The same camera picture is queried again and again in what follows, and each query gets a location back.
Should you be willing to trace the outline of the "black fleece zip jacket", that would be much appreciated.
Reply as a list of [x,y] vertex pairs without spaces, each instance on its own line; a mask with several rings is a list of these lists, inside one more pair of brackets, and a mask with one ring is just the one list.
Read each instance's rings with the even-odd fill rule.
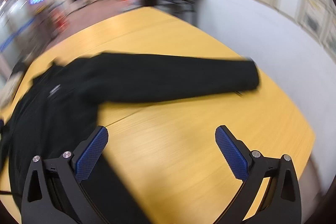
[[67,65],[52,63],[33,79],[1,129],[1,164],[9,166],[17,206],[30,161],[74,150],[97,127],[104,102],[154,103],[255,90],[251,60],[101,53]]

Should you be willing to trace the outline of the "folded beige and black garment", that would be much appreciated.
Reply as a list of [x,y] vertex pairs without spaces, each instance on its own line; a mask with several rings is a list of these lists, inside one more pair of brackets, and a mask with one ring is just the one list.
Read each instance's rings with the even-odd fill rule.
[[27,65],[24,62],[17,62],[13,68],[13,71],[5,83],[4,87],[1,89],[1,109],[5,108],[10,104],[18,90],[19,85],[22,82],[23,77],[27,71]]

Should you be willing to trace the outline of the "red stacked boxes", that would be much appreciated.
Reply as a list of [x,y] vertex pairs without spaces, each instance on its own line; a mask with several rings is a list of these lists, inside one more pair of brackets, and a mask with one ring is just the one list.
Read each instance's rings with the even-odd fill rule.
[[51,17],[58,32],[64,32],[68,28],[69,23],[66,15],[59,8],[54,8],[51,11]]

